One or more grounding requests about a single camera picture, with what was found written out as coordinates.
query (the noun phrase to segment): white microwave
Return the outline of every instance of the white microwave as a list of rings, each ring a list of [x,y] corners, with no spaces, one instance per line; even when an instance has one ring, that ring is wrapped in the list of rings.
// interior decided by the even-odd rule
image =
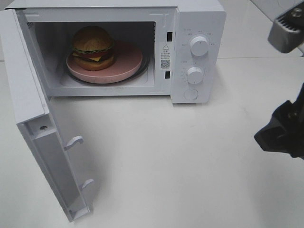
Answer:
[[[207,102],[226,13],[217,0],[16,0],[0,12],[0,35],[17,127],[69,221],[88,213],[68,150],[51,112],[53,96],[170,95]],[[142,62],[126,80],[92,84],[73,77],[65,59],[82,27],[136,44]]]

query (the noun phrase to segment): pink plate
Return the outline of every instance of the pink plate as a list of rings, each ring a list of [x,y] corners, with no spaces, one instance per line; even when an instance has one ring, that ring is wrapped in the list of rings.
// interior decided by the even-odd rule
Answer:
[[[66,58],[66,65],[75,77],[91,83],[106,84],[119,82],[131,77],[141,66],[141,50],[129,42],[116,41],[114,47],[115,62],[106,69],[89,71],[78,66],[72,55]]]

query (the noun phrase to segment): open microwave door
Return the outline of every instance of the open microwave door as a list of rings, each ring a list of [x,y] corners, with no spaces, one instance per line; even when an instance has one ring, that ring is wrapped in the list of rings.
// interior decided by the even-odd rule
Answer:
[[[64,143],[39,82],[43,74],[21,10],[0,12],[0,34],[17,127],[32,151],[69,221],[88,213],[82,189],[72,169],[68,149],[81,136]]]

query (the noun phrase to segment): timer knob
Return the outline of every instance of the timer knob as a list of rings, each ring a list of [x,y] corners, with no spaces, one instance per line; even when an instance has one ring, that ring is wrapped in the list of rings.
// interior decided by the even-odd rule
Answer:
[[[191,53],[195,56],[203,56],[208,52],[209,41],[204,36],[198,36],[190,41]]]
[[[199,67],[191,67],[187,70],[187,81],[190,84],[198,84],[203,80],[204,72]]]

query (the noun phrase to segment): microwave control panel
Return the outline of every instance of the microwave control panel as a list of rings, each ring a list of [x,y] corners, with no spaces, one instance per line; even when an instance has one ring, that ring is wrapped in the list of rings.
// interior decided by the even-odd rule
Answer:
[[[209,99],[226,13],[181,12],[176,31],[173,103]]]

